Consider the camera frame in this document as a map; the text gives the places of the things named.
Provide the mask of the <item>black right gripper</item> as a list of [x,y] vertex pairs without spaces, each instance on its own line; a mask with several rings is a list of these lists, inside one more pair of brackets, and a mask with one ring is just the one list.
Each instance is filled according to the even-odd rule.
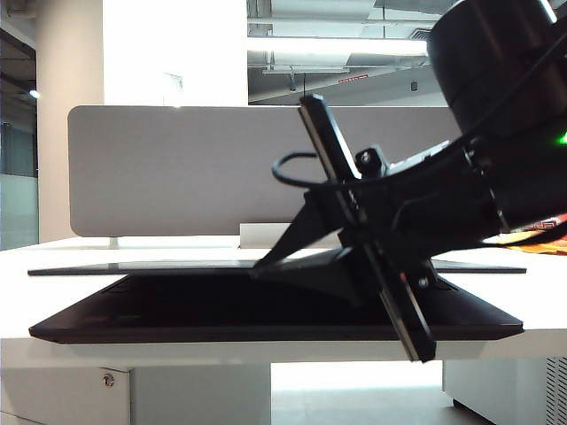
[[[493,193],[461,147],[417,165],[388,166],[377,147],[353,155],[322,97],[299,113],[327,175],[252,275],[362,305],[379,296],[411,360],[434,359],[436,342],[415,290],[437,279],[431,257],[468,249],[499,229]],[[347,248],[288,259],[340,230]]]

